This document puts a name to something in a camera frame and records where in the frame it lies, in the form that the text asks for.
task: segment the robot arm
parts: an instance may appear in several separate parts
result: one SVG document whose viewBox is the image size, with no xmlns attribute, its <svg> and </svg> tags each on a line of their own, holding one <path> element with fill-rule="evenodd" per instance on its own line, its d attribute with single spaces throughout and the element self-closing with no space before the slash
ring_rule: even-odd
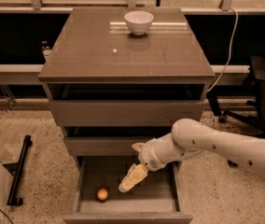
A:
<svg viewBox="0 0 265 224">
<path fill-rule="evenodd" d="M 146 178 L 148 171 L 157 171 L 171 161 L 183 161 L 215 152 L 251 171 L 265 176 L 265 139 L 225 133 L 211 129 L 193 119 L 177 121 L 171 133 L 132 148 L 139 152 L 141 162 L 133 165 L 119 185 L 126 192 Z"/>
</svg>

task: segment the terrazzo floor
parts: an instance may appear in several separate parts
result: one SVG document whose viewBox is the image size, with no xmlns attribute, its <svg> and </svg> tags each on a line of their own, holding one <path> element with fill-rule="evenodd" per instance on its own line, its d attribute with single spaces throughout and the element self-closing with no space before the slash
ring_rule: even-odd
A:
<svg viewBox="0 0 265 224">
<path fill-rule="evenodd" d="M 204 111 L 202 123 L 217 130 L 256 134 L 234 119 L 217 122 Z M 17 161 L 23 138 L 32 136 L 18 196 L 23 205 L 7 207 L 15 224 L 64 223 L 72 213 L 78 169 L 63 143 L 63 133 L 48 110 L 0 111 L 0 160 Z M 183 162 L 179 170 L 183 212 L 191 224 L 265 223 L 265 178 L 245 168 L 230 168 L 217 154 Z"/>
</svg>

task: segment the orange ball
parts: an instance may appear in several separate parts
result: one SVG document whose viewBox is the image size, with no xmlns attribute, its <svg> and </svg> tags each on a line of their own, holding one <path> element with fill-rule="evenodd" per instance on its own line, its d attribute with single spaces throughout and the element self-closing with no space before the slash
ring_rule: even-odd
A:
<svg viewBox="0 0 265 224">
<path fill-rule="evenodd" d="M 107 197 L 108 197 L 108 191 L 107 191 L 107 189 L 99 189 L 97 191 L 97 198 L 101 202 L 105 201 L 107 199 Z"/>
</svg>

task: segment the cabinet top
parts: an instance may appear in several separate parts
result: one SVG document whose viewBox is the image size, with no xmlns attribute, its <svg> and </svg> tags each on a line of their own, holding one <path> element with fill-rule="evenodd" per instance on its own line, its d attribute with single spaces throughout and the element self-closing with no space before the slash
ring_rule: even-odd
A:
<svg viewBox="0 0 265 224">
<path fill-rule="evenodd" d="M 124 15 L 154 15 L 149 31 L 132 35 Z M 39 74 L 43 82 L 176 82 L 214 78 L 178 8 L 75 8 Z"/>
</svg>

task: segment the cabinet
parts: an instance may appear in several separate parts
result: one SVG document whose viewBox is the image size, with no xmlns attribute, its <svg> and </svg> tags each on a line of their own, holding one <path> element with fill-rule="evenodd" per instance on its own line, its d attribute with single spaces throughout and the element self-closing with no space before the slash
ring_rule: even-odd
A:
<svg viewBox="0 0 265 224">
<path fill-rule="evenodd" d="M 180 9 L 135 9 L 154 15 L 145 35 L 126 27 L 133 8 L 74 9 L 39 74 L 81 173 L 66 223 L 191 221 L 175 163 L 132 193 L 117 189 L 138 162 L 131 144 L 167 134 L 178 119 L 199 120 L 215 76 Z M 110 189 L 107 203 L 94 200 L 99 187 Z"/>
</svg>

